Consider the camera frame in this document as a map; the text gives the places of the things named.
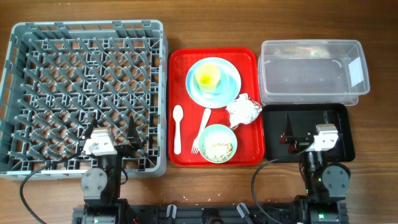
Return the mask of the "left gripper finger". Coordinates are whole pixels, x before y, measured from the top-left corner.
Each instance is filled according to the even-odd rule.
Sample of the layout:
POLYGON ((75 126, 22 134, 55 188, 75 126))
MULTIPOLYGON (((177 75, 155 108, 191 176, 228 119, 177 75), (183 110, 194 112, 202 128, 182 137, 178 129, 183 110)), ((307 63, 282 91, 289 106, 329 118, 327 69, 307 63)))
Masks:
POLYGON ((89 139, 96 126, 97 126, 97 120, 93 119, 91 123, 88 125, 84 135, 82 136, 82 139, 89 139))
POLYGON ((133 148, 142 148, 142 142, 136 130, 134 118, 132 116, 129 117, 127 140, 133 148))

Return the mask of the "red candy wrapper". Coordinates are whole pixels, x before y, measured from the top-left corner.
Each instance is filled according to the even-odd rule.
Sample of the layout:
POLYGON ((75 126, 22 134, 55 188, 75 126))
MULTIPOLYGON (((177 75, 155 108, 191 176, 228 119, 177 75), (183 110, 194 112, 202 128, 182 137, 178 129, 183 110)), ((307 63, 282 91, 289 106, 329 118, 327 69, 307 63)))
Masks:
POLYGON ((263 106, 262 106, 260 103, 258 103, 256 100, 254 100, 254 99, 252 99, 252 98, 249 98, 249 100, 253 103, 253 105, 258 106, 259 108, 262 108, 262 107, 263 107, 263 106))

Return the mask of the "white plastic spoon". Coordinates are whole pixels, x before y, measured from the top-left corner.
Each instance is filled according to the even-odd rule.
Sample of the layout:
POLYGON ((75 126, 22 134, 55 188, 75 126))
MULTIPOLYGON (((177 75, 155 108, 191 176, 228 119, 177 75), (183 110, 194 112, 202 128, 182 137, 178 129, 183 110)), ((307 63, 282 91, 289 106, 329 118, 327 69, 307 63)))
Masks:
POLYGON ((174 107, 172 116, 175 121, 174 154, 179 155, 182 151, 180 122, 183 118, 183 109, 180 105, 174 107))

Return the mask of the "white napkin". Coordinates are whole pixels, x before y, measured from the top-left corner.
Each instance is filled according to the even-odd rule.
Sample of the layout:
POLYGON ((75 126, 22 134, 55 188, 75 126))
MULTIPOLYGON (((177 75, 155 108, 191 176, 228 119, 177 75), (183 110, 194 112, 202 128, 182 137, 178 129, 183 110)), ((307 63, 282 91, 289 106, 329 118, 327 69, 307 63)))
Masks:
POLYGON ((249 100, 247 93, 240 94, 235 100, 226 106, 229 113, 230 128, 235 130, 240 124, 252 123, 262 111, 249 100))

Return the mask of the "white plastic fork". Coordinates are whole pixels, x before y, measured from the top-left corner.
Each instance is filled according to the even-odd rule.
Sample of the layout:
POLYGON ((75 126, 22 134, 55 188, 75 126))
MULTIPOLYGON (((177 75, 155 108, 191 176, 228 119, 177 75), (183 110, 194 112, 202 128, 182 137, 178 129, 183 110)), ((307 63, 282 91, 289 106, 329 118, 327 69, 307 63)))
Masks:
POLYGON ((205 129, 210 116, 211 116, 211 109, 210 108, 205 108, 205 110, 203 112, 203 115, 202 115, 202 119, 201 119, 201 123, 200 123, 200 128, 199 128, 198 134, 197 134, 197 136, 194 139, 193 144, 192 144, 192 151, 191 151, 192 154, 198 154, 199 153, 199 137, 200 137, 200 134, 202 133, 202 131, 205 129))

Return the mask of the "mint green bowl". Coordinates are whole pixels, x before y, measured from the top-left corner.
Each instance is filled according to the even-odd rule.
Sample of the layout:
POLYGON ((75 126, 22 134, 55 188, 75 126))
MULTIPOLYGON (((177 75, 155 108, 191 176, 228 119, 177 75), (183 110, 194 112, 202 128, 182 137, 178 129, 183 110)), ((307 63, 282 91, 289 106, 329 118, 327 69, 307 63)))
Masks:
POLYGON ((214 163, 214 164, 222 164, 225 163, 229 160, 232 159, 232 157, 235 155, 236 151, 237 151, 237 146, 238 146, 238 140, 237 137, 235 135, 235 133, 233 132, 232 129, 230 129, 229 127, 222 125, 222 124, 212 124, 208 127, 206 127, 200 137, 199 137, 199 152, 201 154, 201 156, 208 162, 210 163, 214 163), (232 154, 227 158, 227 160, 225 161, 221 161, 221 162, 211 162, 210 160, 208 160, 207 158, 204 157, 203 154, 203 148, 202 145, 204 143, 204 140, 208 137, 213 137, 213 138, 230 138, 230 140, 232 141, 232 145, 233 145, 233 152, 232 154))

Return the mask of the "rice and nut leftovers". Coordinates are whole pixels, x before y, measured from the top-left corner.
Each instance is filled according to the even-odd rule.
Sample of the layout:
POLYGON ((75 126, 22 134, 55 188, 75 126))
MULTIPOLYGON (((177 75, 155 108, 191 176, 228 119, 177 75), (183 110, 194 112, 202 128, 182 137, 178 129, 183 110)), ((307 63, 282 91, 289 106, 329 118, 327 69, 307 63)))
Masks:
POLYGON ((233 152, 233 145, 230 138, 208 137, 202 145, 204 157, 211 162, 221 162, 233 152))

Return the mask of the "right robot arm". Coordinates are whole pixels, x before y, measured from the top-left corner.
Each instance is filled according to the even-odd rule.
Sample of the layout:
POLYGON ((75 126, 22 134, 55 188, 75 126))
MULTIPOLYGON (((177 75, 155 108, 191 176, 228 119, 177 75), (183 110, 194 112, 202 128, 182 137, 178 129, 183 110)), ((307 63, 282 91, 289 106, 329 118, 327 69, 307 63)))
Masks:
POLYGON ((339 133, 334 124, 318 124, 314 133, 296 136, 289 116, 280 137, 281 144, 289 146, 290 154, 300 155, 300 173, 306 195, 295 197, 289 208, 291 223, 349 222, 348 209, 343 200, 349 187, 350 170, 339 162, 329 163, 326 152, 334 148, 339 133))

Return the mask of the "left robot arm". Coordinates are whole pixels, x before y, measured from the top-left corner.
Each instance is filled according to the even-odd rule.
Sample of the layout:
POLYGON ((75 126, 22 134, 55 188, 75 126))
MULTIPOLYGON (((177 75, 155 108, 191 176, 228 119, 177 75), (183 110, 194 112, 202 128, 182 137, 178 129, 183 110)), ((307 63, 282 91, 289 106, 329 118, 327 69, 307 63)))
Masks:
POLYGON ((123 157, 142 148, 134 118, 129 118, 127 144, 117 145, 111 128, 97 127, 93 119, 80 145, 84 154, 95 157, 98 165, 81 177, 84 208, 74 209, 73 223, 139 223, 139 217, 125 198, 120 197, 121 175, 127 177, 123 157))

